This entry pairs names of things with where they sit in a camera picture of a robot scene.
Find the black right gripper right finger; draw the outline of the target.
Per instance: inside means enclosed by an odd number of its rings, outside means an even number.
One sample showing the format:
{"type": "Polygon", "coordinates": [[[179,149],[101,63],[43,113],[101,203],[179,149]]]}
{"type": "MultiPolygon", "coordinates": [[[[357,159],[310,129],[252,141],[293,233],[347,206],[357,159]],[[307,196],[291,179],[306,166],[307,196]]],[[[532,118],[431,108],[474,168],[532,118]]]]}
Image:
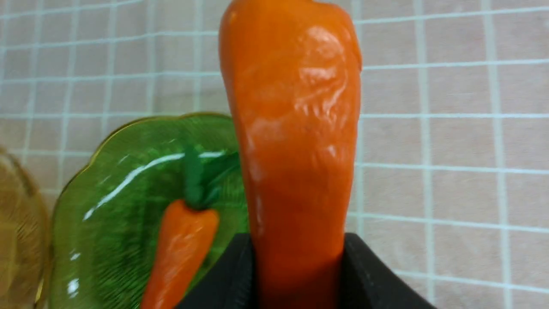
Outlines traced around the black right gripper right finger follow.
{"type": "Polygon", "coordinates": [[[356,233],[346,233],[341,261],[342,309],[433,309],[356,233]]]}

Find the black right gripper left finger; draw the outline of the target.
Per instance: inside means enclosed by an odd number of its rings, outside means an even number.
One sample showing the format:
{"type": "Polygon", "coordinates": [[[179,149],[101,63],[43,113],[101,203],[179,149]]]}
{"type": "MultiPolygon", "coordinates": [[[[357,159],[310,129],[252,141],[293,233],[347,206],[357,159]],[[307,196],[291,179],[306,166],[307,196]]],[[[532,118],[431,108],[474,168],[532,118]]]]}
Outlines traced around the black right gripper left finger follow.
{"type": "Polygon", "coordinates": [[[236,233],[177,309],[257,309],[255,254],[249,233],[236,233]]]}

